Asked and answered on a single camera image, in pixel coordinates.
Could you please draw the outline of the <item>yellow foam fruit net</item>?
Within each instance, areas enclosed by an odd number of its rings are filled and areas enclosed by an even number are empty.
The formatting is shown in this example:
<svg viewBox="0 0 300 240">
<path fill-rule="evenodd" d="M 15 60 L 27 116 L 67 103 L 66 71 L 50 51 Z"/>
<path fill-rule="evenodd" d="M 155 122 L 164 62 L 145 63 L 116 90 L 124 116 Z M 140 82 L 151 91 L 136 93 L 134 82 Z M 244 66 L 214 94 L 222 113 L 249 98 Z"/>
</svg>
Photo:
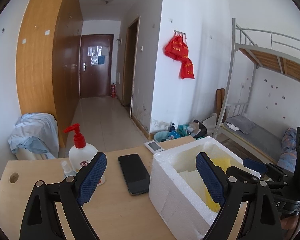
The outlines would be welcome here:
<svg viewBox="0 0 300 240">
<path fill-rule="evenodd" d="M 215 158 L 211 159 L 211 161 L 214 165 L 219 166 L 224 172 L 226 172 L 227 169 L 231 166 L 229 158 Z M 205 188 L 204 202 L 213 212 L 218 213 L 221 209 L 221 206 L 217 202 L 214 202 L 207 188 Z"/>
</svg>

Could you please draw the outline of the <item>blue patterned quilt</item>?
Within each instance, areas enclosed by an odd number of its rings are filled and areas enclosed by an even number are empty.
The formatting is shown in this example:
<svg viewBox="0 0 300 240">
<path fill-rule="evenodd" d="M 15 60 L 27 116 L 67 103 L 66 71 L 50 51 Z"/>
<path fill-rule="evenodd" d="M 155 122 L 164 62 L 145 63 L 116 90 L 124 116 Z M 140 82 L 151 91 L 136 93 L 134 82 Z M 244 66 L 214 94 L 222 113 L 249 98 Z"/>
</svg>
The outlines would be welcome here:
<svg viewBox="0 0 300 240">
<path fill-rule="evenodd" d="M 282 152 L 277 165 L 292 173 L 295 171 L 297 151 L 296 151 L 296 129 L 288 128 L 285 130 L 281 139 Z"/>
</svg>

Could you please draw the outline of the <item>small clear spray bottle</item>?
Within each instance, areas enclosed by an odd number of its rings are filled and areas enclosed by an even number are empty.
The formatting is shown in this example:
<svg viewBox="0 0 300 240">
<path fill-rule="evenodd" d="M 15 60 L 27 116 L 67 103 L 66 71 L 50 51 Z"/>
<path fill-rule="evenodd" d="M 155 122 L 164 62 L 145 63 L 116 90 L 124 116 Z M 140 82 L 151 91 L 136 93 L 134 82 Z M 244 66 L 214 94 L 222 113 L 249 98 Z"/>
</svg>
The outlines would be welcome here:
<svg viewBox="0 0 300 240">
<path fill-rule="evenodd" d="M 61 161 L 61 167 L 64 172 L 64 178 L 67 178 L 69 176 L 75 176 L 76 172 L 71 168 L 71 166 L 68 164 L 66 160 Z"/>
</svg>

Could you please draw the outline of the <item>green basket with clutter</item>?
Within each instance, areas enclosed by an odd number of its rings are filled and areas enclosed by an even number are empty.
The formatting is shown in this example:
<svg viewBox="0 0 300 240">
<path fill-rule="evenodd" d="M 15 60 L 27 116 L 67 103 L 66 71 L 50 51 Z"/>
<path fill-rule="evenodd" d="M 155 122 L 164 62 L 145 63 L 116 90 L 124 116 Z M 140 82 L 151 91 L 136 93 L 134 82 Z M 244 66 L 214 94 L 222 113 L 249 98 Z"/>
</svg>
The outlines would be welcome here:
<svg viewBox="0 0 300 240">
<path fill-rule="evenodd" d="M 202 122 L 194 120 L 186 125 L 179 125 L 177 128 L 177 133 L 181 137 L 192 136 L 194 139 L 201 139 L 207 135 L 207 128 Z"/>
</svg>

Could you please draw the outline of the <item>white styrofoam box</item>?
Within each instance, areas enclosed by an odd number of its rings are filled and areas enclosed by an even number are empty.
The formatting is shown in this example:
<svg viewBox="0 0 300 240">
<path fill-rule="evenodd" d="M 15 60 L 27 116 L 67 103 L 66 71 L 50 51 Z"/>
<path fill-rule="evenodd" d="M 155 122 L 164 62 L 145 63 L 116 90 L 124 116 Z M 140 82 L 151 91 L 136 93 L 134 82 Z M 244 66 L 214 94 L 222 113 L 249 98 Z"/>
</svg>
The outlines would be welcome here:
<svg viewBox="0 0 300 240">
<path fill-rule="evenodd" d="M 205 185 L 196 168 L 200 152 L 212 160 L 229 159 L 231 166 L 260 176 L 244 167 L 240 157 L 212 137 L 156 153 L 149 198 L 176 239 L 203 239 L 217 216 L 202 200 Z"/>
</svg>

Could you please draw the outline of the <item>white lotion pump bottle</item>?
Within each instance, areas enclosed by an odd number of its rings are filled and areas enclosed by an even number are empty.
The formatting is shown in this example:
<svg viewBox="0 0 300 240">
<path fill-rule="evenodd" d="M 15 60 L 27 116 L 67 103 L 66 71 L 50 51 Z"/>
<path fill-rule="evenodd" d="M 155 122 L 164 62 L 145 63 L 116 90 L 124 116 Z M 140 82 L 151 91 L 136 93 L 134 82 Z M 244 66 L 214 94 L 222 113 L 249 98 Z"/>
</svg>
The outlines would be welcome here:
<svg viewBox="0 0 300 240">
<path fill-rule="evenodd" d="M 78 172 L 82 167 L 88 166 L 98 150 L 92 144 L 85 141 L 84 135 L 80 132 L 80 124 L 76 123 L 67 127 L 63 132 L 69 133 L 74 131 L 74 146 L 70 148 L 69 160 L 74 172 Z"/>
</svg>

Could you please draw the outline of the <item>blue plastic basin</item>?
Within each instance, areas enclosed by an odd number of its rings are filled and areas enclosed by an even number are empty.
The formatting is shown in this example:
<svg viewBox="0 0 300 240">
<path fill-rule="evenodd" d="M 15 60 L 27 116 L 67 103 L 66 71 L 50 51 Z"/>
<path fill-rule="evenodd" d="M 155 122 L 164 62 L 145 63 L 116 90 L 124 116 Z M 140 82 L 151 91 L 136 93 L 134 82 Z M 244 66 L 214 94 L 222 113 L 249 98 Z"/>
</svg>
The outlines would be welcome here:
<svg viewBox="0 0 300 240">
<path fill-rule="evenodd" d="M 154 135 L 154 140 L 156 142 L 165 142 L 165 141 L 169 141 L 169 140 L 174 140 L 174 139 L 178 139 L 180 138 L 179 133 L 177 133 L 176 131 L 160 131 L 155 133 Z"/>
</svg>

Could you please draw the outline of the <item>light blue crumpled cloth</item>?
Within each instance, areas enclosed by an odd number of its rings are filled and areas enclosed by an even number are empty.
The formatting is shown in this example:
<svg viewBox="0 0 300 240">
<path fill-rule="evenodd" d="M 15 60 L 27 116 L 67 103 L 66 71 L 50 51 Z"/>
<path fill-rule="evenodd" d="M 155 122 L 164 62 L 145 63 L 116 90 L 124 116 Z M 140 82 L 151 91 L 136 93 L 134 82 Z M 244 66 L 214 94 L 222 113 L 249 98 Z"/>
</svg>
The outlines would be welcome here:
<svg viewBox="0 0 300 240">
<path fill-rule="evenodd" d="M 55 117 L 47 113 L 26 113 L 15 123 L 8 139 L 11 152 L 26 149 L 55 159 L 59 152 L 58 126 Z"/>
</svg>

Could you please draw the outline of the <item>white small digital device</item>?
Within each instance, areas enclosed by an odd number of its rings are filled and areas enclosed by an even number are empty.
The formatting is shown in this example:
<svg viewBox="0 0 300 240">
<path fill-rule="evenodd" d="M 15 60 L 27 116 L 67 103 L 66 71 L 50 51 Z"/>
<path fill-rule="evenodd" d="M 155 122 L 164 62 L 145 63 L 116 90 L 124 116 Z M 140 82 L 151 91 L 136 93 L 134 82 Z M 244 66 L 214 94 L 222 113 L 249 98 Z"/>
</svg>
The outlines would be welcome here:
<svg viewBox="0 0 300 240">
<path fill-rule="evenodd" d="M 154 140 L 145 143 L 145 147 L 152 153 L 156 154 L 164 151 L 164 149 Z"/>
</svg>

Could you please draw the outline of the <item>black smartphone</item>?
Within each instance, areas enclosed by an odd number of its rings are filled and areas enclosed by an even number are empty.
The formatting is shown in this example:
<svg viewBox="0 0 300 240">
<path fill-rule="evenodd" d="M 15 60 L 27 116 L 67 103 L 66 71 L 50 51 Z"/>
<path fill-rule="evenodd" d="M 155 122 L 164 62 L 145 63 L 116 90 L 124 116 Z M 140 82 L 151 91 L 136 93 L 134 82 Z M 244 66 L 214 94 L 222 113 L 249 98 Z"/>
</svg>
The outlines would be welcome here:
<svg viewBox="0 0 300 240">
<path fill-rule="evenodd" d="M 136 153 L 118 157 L 119 165 L 129 193 L 133 196 L 148 193 L 150 175 Z"/>
</svg>

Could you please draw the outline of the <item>white metal bunk bed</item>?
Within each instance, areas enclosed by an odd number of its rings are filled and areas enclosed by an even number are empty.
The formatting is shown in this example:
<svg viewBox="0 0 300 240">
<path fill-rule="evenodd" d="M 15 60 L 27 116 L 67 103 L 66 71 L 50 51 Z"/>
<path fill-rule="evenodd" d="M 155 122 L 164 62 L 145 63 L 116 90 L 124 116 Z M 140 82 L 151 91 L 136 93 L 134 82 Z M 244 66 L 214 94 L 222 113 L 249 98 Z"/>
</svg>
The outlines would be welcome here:
<svg viewBox="0 0 300 240">
<path fill-rule="evenodd" d="M 232 20 L 228 80 L 214 136 L 226 136 L 265 163 L 281 155 L 285 130 L 300 126 L 300 37 Z M 226 122 L 243 115 L 249 134 Z"/>
</svg>

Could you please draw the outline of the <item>red hanging bags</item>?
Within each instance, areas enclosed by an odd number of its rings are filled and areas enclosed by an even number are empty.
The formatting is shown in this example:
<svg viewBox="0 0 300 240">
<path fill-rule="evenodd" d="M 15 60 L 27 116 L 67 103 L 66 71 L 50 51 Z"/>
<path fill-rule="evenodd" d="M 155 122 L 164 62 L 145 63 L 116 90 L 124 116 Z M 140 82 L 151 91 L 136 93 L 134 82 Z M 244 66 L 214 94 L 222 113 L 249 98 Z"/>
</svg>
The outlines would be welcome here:
<svg viewBox="0 0 300 240">
<path fill-rule="evenodd" d="M 186 34 L 175 31 L 173 37 L 164 47 L 164 54 L 181 63 L 179 77 L 194 80 L 194 66 L 189 59 L 189 48 L 186 44 Z"/>
</svg>

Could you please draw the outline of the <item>red fire extinguisher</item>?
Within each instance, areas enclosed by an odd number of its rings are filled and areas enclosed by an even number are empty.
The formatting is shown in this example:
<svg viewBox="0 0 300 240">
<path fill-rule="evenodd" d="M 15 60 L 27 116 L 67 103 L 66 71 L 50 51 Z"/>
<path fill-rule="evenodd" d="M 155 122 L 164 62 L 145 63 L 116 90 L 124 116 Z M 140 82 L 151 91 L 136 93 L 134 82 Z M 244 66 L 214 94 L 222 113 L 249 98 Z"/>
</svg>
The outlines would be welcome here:
<svg viewBox="0 0 300 240">
<path fill-rule="evenodd" d="M 112 98 L 116 98 L 116 83 L 112 83 L 111 84 L 111 94 L 110 94 L 110 96 L 112 97 Z"/>
</svg>

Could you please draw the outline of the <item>dark brown entrance door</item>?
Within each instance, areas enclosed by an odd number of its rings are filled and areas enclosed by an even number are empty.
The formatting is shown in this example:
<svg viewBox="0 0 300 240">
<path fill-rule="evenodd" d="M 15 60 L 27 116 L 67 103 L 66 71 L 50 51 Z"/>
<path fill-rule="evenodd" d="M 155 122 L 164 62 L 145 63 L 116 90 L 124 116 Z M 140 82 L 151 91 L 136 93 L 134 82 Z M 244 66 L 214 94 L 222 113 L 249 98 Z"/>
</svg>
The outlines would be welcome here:
<svg viewBox="0 0 300 240">
<path fill-rule="evenodd" d="M 83 35 L 80 47 L 79 90 L 81 98 L 110 95 L 114 35 Z"/>
</svg>

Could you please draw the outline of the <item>wooden wardrobe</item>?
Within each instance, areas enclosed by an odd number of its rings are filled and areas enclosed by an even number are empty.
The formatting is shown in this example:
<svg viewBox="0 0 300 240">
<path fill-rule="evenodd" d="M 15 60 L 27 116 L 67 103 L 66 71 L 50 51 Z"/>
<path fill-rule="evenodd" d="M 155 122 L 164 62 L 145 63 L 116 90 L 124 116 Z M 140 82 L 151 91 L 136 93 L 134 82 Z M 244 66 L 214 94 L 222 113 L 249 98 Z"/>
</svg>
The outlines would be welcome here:
<svg viewBox="0 0 300 240">
<path fill-rule="evenodd" d="M 55 117 L 65 147 L 79 101 L 79 48 L 83 16 L 79 0 L 30 0 L 19 31 L 17 92 L 22 114 Z"/>
</svg>

